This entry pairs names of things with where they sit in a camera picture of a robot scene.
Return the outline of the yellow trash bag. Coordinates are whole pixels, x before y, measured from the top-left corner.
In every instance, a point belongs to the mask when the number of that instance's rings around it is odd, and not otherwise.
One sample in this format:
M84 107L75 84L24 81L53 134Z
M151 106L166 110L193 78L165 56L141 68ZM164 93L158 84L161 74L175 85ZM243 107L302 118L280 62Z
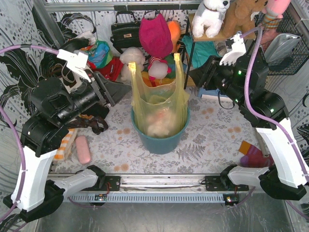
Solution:
M174 54L176 78L170 84L147 86L135 62L128 64L131 74L132 102L137 128L145 134L146 118L157 110L170 109L177 116L177 133L187 121L189 94L184 90L183 64L179 53Z

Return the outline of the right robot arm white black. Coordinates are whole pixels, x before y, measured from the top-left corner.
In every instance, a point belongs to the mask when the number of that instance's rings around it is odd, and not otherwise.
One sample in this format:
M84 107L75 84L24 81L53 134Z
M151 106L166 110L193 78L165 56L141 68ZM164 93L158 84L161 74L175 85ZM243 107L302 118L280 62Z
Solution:
M308 184L302 168L308 169L295 141L282 97L265 89L268 66L260 57L254 59L249 80L250 112L245 102L245 78L250 56L239 57L234 65L220 65L221 58L209 56L199 68L189 72L197 87L218 90L226 95L265 141L274 163L270 167L250 168L230 165L220 173L221 186L234 190L236 186L261 187L270 197L298 201L307 193Z

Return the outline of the blue floor mop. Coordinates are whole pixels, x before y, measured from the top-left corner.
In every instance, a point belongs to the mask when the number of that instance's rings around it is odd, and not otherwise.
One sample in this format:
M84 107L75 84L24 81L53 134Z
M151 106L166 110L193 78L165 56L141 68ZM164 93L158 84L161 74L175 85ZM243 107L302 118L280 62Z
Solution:
M204 88L200 88L198 91L197 96L199 98L202 99L209 99L209 100L215 100L218 98L218 96L220 97L221 100L223 101L231 101L231 99L229 97L227 97L226 95L223 95L219 89L215 89L215 90L205 90Z

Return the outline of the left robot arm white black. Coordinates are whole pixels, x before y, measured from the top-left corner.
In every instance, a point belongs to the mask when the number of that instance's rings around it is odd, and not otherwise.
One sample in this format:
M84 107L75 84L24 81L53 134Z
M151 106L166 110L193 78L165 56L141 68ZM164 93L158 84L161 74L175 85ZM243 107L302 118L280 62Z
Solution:
M48 173L70 122L97 103L116 105L130 90L129 85L110 81L99 72L88 72L72 91L57 77L41 80L30 96L37 112L18 136L17 184L4 204L20 209L20 218L28 223L52 214L64 199L81 190L107 188L105 172L95 165L63 180L50 180Z

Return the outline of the teal trash bin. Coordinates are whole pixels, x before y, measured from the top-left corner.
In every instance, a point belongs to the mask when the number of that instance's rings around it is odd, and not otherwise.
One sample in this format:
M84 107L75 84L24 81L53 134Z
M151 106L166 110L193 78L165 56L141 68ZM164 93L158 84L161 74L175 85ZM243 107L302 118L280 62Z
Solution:
M142 133L136 126L135 123L135 114L133 108L131 108L130 112L131 122L133 124L134 129L137 131L139 138L143 144L143 146L152 154L164 155L169 152L172 152L179 145L181 141L181 137L183 136L191 117L190 109L187 109L187 121L182 128L182 130L168 138L154 138L149 137Z

